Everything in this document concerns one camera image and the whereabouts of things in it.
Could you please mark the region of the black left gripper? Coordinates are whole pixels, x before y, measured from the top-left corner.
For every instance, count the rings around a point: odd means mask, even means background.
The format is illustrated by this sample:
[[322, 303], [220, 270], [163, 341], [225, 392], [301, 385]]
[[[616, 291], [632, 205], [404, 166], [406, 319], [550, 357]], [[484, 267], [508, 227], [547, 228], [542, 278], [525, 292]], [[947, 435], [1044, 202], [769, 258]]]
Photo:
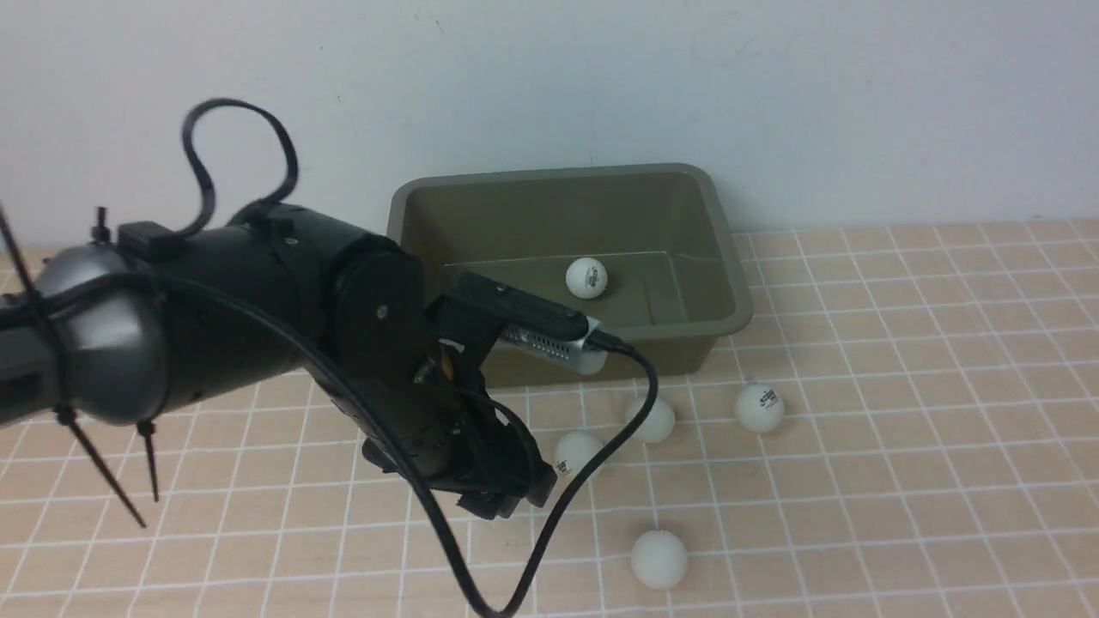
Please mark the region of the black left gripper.
[[509, 518], [543, 507], [557, 483], [525, 423], [484, 388], [482, 361], [500, 327], [337, 327], [331, 357], [392, 442], [365, 422], [364, 457], [398, 472], [402, 453], [428, 488], [456, 495], [463, 510]]

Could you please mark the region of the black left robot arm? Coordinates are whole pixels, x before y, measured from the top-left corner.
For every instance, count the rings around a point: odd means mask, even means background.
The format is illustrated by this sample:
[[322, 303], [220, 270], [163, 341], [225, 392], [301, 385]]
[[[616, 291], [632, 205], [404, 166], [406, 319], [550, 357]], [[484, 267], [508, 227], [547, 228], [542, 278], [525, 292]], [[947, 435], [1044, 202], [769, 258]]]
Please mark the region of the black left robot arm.
[[422, 262], [388, 238], [290, 206], [167, 251], [126, 224], [60, 251], [3, 296], [3, 424], [48, 410], [146, 432], [160, 415], [306, 368], [385, 473], [457, 495], [480, 518], [555, 486], [526, 427], [484, 390], [512, 324], [565, 310], [476, 275], [428, 299]]

